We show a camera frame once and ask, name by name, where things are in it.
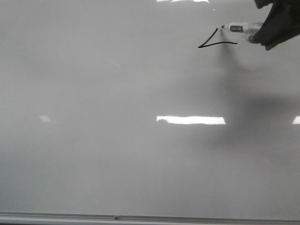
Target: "black marker line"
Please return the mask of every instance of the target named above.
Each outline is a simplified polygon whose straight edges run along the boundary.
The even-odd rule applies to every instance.
[[[237,45],[238,43],[235,42],[230,42],[230,41],[221,41],[221,42],[216,42],[210,45],[205,45],[207,42],[209,42],[211,40],[211,38],[216,34],[216,32],[218,31],[218,28],[216,28],[216,30],[214,31],[214,33],[207,39],[207,41],[205,41],[202,45],[200,45],[198,48],[205,48],[205,47],[209,47],[212,45],[218,45],[218,44],[233,44],[233,45]]]

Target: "white surface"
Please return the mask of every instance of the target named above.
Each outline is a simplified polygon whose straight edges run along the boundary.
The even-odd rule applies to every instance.
[[[0,1],[0,211],[299,219],[299,38],[197,48],[269,9]]]

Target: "marker label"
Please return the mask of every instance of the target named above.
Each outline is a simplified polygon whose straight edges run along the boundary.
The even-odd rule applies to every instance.
[[[243,26],[230,26],[230,31],[243,33]]]

